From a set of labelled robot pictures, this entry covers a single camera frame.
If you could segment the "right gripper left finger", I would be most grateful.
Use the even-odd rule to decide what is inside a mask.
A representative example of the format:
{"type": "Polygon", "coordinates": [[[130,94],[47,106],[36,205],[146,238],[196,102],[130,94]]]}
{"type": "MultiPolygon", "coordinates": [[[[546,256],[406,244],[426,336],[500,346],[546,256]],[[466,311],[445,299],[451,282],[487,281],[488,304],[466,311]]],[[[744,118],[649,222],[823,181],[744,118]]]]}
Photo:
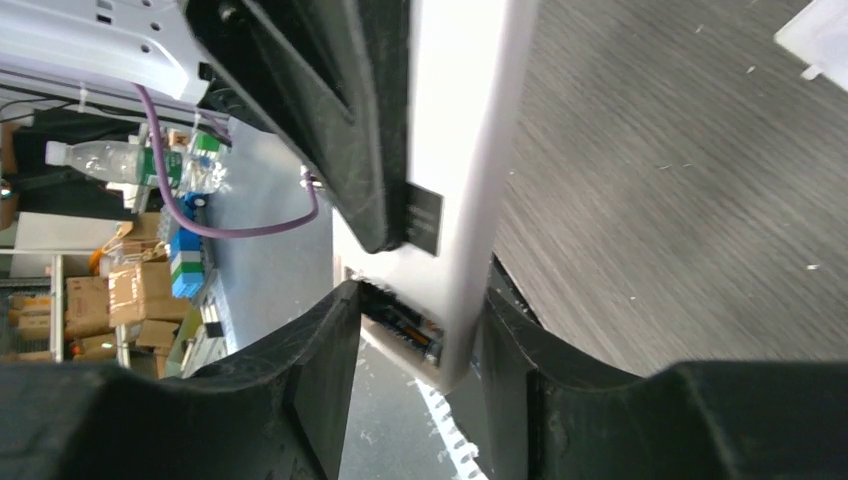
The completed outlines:
{"type": "Polygon", "coordinates": [[[110,363],[1,369],[5,479],[335,479],[359,346],[360,287],[188,378],[110,363]]]}

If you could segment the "small white battery cover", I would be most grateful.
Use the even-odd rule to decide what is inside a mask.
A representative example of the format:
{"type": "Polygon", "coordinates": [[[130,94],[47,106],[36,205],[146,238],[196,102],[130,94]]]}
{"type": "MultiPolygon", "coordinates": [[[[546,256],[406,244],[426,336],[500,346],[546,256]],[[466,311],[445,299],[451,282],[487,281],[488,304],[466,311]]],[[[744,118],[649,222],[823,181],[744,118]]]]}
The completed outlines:
{"type": "Polygon", "coordinates": [[[823,76],[847,91],[847,0],[811,1],[774,41],[806,65],[802,79],[823,76]]]}

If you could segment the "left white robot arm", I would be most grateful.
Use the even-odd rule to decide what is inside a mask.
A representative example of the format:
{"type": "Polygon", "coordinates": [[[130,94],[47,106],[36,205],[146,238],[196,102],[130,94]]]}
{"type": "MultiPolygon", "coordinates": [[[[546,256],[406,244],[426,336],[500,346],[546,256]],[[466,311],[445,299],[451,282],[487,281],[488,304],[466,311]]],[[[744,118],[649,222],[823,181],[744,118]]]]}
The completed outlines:
{"type": "Polygon", "coordinates": [[[114,109],[141,85],[278,136],[322,182],[359,245],[407,230],[407,1],[5,1],[1,71],[114,109]]]}

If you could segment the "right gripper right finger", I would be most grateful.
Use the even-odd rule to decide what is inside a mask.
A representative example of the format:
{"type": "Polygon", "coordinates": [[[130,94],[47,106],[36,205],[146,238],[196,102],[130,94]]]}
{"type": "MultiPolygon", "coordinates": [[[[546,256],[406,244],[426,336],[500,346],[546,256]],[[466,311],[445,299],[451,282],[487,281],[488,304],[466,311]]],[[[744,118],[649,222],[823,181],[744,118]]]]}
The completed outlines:
{"type": "Polygon", "coordinates": [[[843,362],[684,361],[640,377],[542,328],[500,262],[478,356],[492,479],[843,479],[843,362]]]}

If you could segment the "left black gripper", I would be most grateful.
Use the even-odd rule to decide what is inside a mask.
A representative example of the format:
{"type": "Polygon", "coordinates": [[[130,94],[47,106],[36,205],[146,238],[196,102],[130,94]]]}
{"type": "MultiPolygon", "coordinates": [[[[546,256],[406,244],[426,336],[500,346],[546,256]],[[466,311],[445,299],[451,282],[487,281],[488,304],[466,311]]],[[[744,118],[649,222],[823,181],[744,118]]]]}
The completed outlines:
{"type": "Polygon", "coordinates": [[[198,48],[369,253],[405,238],[411,5],[186,1],[198,48]]]}

